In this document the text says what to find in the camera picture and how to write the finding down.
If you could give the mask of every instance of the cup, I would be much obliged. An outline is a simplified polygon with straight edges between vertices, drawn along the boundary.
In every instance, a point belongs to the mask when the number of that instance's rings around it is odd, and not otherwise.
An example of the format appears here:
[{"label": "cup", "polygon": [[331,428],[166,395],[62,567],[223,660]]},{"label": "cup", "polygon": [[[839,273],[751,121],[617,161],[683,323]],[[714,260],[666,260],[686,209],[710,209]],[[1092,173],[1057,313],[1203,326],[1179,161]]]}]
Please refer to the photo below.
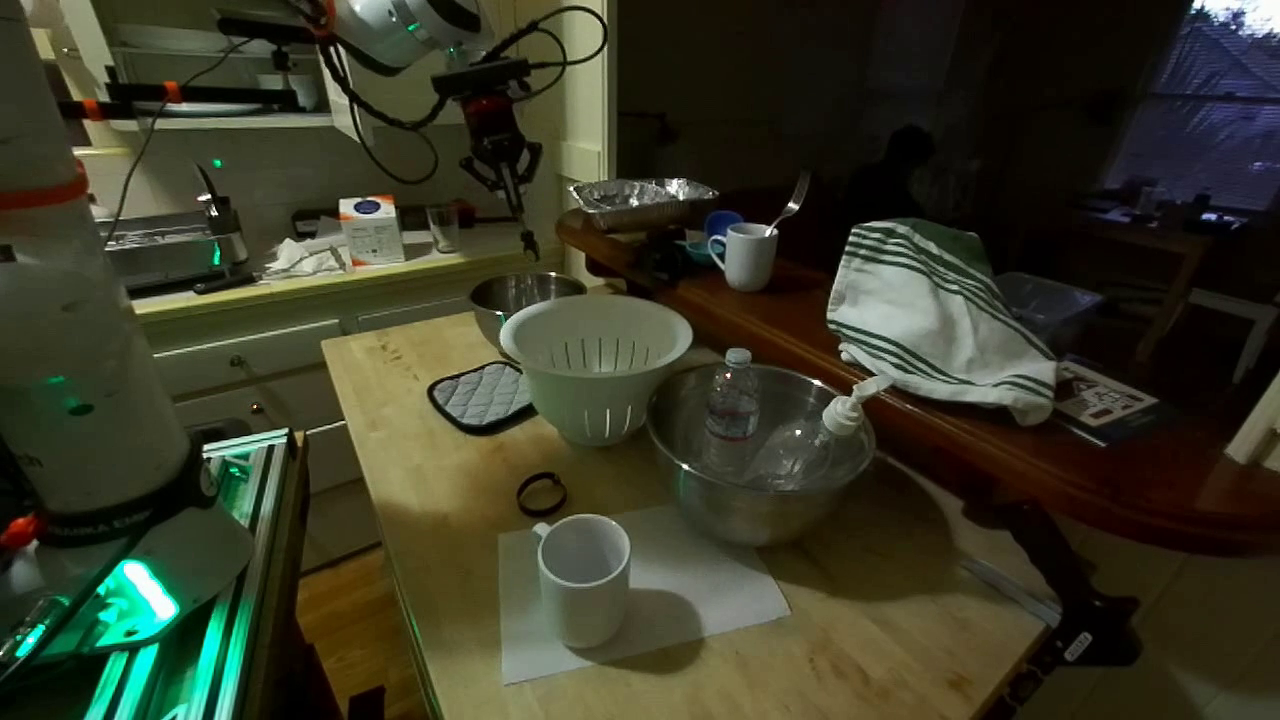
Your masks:
[{"label": "cup", "polygon": [[630,537],[595,511],[537,525],[537,570],[562,648],[595,648],[627,620]]},{"label": "cup", "polygon": [[707,255],[721,263],[726,287],[758,292],[770,278],[776,226],[732,222],[707,241]]}]

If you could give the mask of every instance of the striped dish towel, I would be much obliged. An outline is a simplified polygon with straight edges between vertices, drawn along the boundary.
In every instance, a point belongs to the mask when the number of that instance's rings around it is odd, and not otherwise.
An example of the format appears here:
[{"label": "striped dish towel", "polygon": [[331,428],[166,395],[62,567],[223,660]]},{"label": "striped dish towel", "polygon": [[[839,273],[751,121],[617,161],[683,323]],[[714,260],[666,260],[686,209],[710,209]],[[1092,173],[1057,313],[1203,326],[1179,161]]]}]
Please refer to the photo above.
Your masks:
[{"label": "striped dish towel", "polygon": [[1057,359],[1008,317],[974,230],[914,214],[854,222],[828,326],[839,359],[910,395],[1008,407],[1015,424],[1052,417]]}]

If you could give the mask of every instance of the metal bowl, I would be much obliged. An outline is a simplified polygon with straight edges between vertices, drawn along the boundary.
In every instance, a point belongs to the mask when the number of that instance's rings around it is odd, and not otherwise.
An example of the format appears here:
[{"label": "metal bowl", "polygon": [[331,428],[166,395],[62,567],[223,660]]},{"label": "metal bowl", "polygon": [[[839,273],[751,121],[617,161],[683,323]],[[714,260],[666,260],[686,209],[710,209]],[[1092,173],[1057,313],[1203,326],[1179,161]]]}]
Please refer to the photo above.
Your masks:
[{"label": "metal bowl", "polygon": [[583,296],[583,292],[586,287],[562,273],[524,273],[524,274],[486,274],[466,292],[466,298],[474,309],[481,330],[486,337],[491,346],[500,346],[500,326],[508,317],[553,296]]},{"label": "metal bowl", "polygon": [[683,367],[649,395],[649,434],[672,482],[681,511],[725,543],[782,543],[814,529],[839,501],[839,490],[872,465],[874,433],[865,424],[865,460],[846,466],[839,482],[806,482],[803,475],[776,482],[751,482],[751,453],[765,434],[796,417],[821,417],[839,390],[828,385],[751,362],[758,380],[758,433],[725,448],[705,433],[707,387],[714,367]]}]

